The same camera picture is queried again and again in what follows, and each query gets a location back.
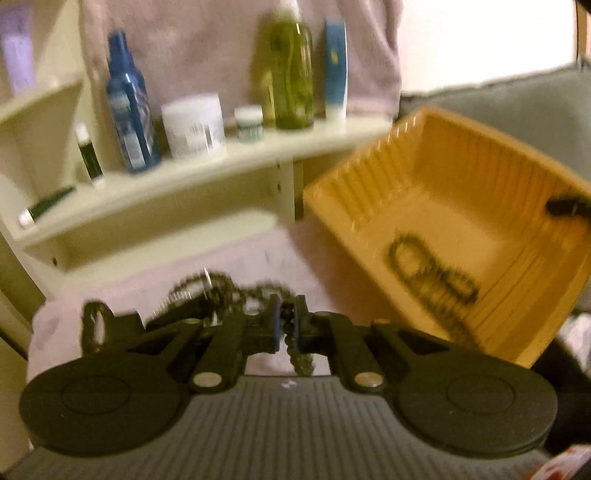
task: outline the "blue spray bottle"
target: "blue spray bottle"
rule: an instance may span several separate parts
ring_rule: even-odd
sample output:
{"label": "blue spray bottle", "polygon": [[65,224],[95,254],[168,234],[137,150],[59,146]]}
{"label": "blue spray bottle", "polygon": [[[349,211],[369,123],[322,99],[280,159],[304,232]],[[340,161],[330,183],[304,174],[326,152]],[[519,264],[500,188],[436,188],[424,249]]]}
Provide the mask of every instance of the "blue spray bottle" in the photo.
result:
{"label": "blue spray bottle", "polygon": [[135,67],[123,30],[109,35],[109,52],[107,95],[111,114],[127,169],[137,173],[160,162],[145,80]]}

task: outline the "white jar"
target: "white jar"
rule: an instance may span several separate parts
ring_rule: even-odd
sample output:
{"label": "white jar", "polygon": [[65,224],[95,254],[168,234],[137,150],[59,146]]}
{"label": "white jar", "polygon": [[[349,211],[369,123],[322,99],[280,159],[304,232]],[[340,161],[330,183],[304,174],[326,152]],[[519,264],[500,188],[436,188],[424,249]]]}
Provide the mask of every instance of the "white jar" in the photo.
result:
{"label": "white jar", "polygon": [[174,158],[211,152],[226,141],[217,93],[168,103],[162,107],[162,120]]}
{"label": "white jar", "polygon": [[234,110],[238,138],[243,142],[257,142],[262,140],[263,115],[260,105],[246,105]]}

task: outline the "green glass bottle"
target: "green glass bottle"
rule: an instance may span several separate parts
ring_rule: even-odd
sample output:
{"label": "green glass bottle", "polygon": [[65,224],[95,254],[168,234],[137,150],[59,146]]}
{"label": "green glass bottle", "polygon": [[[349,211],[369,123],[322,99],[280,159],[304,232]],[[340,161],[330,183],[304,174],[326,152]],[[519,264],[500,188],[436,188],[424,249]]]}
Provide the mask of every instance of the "green glass bottle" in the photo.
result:
{"label": "green glass bottle", "polygon": [[279,129],[314,124],[312,34],[297,0],[283,0],[270,28],[275,123]]}

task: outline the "white wall shelf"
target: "white wall shelf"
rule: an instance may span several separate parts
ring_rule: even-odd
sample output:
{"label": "white wall shelf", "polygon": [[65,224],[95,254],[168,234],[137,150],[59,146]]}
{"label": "white wall shelf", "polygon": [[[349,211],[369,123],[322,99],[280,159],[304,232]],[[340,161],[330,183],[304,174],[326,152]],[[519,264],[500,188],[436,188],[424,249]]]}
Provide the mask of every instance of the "white wall shelf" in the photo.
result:
{"label": "white wall shelf", "polygon": [[[123,170],[105,79],[85,59],[82,2],[31,4],[38,85],[0,104],[0,233],[49,299],[288,225],[306,165],[320,174],[391,128],[377,115],[318,119],[312,129],[268,129],[253,144],[229,138],[212,155],[169,158],[131,175]],[[9,94],[0,72],[0,99]],[[105,172],[102,190],[88,178],[76,122],[90,132]],[[20,227],[24,209],[72,184],[77,190],[32,228]]]}
{"label": "white wall shelf", "polygon": [[78,184],[75,193],[29,229],[21,229],[16,218],[5,219],[5,223],[14,241],[21,248],[28,248],[159,196],[276,163],[291,162],[294,158],[350,150],[387,133],[390,127],[391,121],[383,116],[353,117],[342,124],[319,119],[310,130],[266,131],[264,140],[258,143],[247,144],[230,138],[219,152],[164,160],[162,165],[143,174],[107,172],[104,189],[95,189],[90,183]]}
{"label": "white wall shelf", "polygon": [[84,77],[81,73],[72,73],[54,77],[51,80],[42,82],[40,85],[19,93],[11,100],[0,105],[0,124],[14,119],[19,114],[35,107],[43,100],[81,86],[83,79]]}

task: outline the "gray pillow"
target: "gray pillow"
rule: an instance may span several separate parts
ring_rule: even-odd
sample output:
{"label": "gray pillow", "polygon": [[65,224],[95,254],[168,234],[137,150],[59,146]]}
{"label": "gray pillow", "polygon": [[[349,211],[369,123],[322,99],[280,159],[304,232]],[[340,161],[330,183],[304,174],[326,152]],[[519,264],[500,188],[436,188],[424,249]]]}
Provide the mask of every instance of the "gray pillow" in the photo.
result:
{"label": "gray pillow", "polygon": [[425,104],[495,127],[591,180],[591,67],[585,62],[481,87],[403,96],[400,115]]}

